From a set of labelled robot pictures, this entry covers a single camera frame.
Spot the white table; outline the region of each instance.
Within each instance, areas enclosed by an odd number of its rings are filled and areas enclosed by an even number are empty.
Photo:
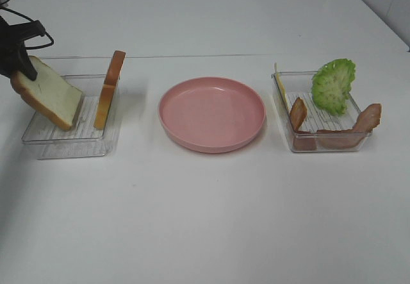
[[[23,0],[14,0],[12,6],[51,20],[48,12],[57,8],[58,0],[35,1],[47,8]],[[151,9],[159,22],[165,13],[160,6],[182,5],[181,0],[168,1]],[[262,0],[246,1],[255,10]],[[318,18],[318,8],[329,14],[330,9],[344,9],[337,0],[326,0],[330,2],[325,6],[325,0],[297,1],[283,13],[291,22],[302,23],[298,15],[307,18],[310,13]],[[127,41],[128,27],[102,45],[97,39],[110,30],[103,26],[93,33],[87,30],[92,38],[82,39],[79,47],[80,40],[64,32],[64,23],[42,19],[61,42],[44,51],[45,56],[111,56],[114,49],[129,50],[129,56],[261,55],[127,58],[119,85],[119,141],[116,150],[102,158],[33,160],[21,144],[33,111],[7,79],[0,80],[0,283],[408,283],[409,57],[403,43],[358,0],[340,2],[354,6],[341,17],[354,18],[348,15],[353,13],[365,19],[356,29],[329,21],[341,35],[352,32],[352,38],[338,40],[337,47],[324,28],[325,41],[309,54],[307,45],[319,40],[319,32],[306,21],[312,38],[296,38],[296,28],[290,29],[287,21],[262,16],[266,8],[248,14],[247,20],[262,21],[258,26],[271,36],[265,40],[269,44],[262,41],[263,33],[248,34],[252,41],[247,44],[233,41],[228,33],[233,25],[220,19],[216,21],[226,25],[219,36],[205,37],[194,29],[196,40],[189,38],[185,46],[178,42],[184,35],[178,29],[172,32],[176,41],[164,44],[162,33],[143,25],[147,34],[138,37],[138,45]],[[102,10],[97,1],[94,7],[97,13]],[[306,7],[305,12],[299,7]],[[76,9],[78,18],[85,18],[92,7]],[[205,8],[211,10],[215,16],[228,13]],[[148,11],[138,9],[146,16]],[[102,22],[99,16],[91,19],[77,19],[78,27],[71,31]],[[274,37],[264,19],[274,23],[274,31],[284,29],[281,37]],[[235,37],[248,30],[242,26]],[[219,42],[216,49],[205,46],[211,38]],[[150,39],[158,41],[149,46]],[[357,64],[352,95],[359,107],[382,103],[381,125],[356,153],[293,154],[272,102],[273,63],[282,71],[314,70],[341,55]],[[105,73],[109,60],[45,62],[60,74],[93,74]],[[198,76],[236,79],[261,95],[267,122],[254,142],[232,153],[205,155],[168,139],[158,120],[158,101],[172,85]]]
[[[361,0],[12,0],[10,7],[55,38],[41,57],[408,50]]]

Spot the bread crust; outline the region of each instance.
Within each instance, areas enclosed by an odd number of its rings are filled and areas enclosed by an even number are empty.
[[[111,59],[98,100],[97,114],[94,121],[94,127],[97,129],[104,129],[105,127],[125,56],[125,52],[115,51]]]

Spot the plastic tray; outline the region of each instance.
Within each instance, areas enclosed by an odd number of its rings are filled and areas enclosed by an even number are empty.
[[[332,116],[317,108],[312,101],[311,86],[315,71],[277,72],[274,81],[274,101],[278,109],[283,130],[290,149],[295,152],[358,151],[372,132],[317,134],[318,129],[346,130],[356,123],[360,109],[349,94],[347,110],[342,116]],[[290,122],[290,109],[300,97],[307,107],[307,116],[298,133]]]
[[[81,158],[104,156],[117,143],[120,123],[116,118],[119,88],[110,106],[105,128],[94,128],[94,119],[105,75],[63,76],[71,85],[83,91],[75,127],[63,131],[46,117],[34,113],[23,134],[23,144],[37,159]]]

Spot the white bread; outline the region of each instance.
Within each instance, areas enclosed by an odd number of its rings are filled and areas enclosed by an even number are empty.
[[[35,56],[29,57],[37,78],[28,79],[20,71],[10,80],[13,89],[33,109],[62,130],[70,130],[80,107],[82,91],[68,84],[57,72]]]
[[[94,127],[97,129],[104,129],[108,112],[110,110],[111,101],[117,88],[118,79],[120,78],[120,71],[125,52],[115,51],[107,70],[107,75],[102,86],[100,98],[98,100],[97,114],[95,115]]]

